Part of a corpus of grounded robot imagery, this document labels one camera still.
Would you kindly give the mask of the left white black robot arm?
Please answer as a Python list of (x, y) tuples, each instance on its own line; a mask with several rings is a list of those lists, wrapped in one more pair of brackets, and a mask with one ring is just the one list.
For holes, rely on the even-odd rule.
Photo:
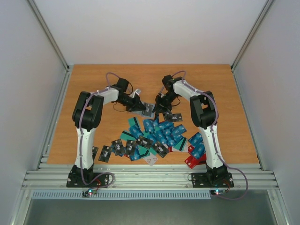
[(140, 90), (127, 93), (131, 83), (119, 78), (117, 83), (95, 92), (82, 91), (76, 102), (72, 120), (77, 131), (77, 155), (68, 175), (68, 187), (88, 187), (95, 183), (98, 176), (93, 172), (93, 143), (97, 127), (102, 118), (103, 106), (120, 103), (128, 112), (143, 111), (145, 105), (140, 100)]

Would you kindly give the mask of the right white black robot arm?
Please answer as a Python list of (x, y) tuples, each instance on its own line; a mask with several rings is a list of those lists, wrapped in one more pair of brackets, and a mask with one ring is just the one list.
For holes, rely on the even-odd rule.
[(153, 109), (156, 115), (170, 111), (177, 97), (183, 97), (190, 103), (192, 122), (199, 128), (206, 150), (207, 172), (203, 174), (201, 182), (210, 188), (222, 184), (234, 187), (232, 174), (228, 172), (218, 142), (218, 110), (212, 92), (200, 91), (182, 77), (173, 78), (171, 75), (166, 75), (162, 84), (167, 92), (156, 96)]

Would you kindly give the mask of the black vip membership card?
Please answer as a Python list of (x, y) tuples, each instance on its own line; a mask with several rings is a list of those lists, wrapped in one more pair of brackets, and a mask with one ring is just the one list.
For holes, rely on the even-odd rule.
[(153, 105), (146, 102), (144, 105), (146, 106), (146, 110), (143, 110), (142, 115), (145, 117), (152, 117)]

